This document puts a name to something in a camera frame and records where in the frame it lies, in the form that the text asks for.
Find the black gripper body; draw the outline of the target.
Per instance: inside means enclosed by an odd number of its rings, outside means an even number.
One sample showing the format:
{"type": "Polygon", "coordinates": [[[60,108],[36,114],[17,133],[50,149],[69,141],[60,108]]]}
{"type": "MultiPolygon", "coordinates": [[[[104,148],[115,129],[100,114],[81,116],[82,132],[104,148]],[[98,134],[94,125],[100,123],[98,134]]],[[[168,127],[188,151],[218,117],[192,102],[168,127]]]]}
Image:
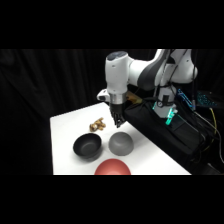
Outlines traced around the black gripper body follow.
{"type": "Polygon", "coordinates": [[[112,114],[123,114],[125,110],[125,104],[111,104],[110,112],[112,114]]]}

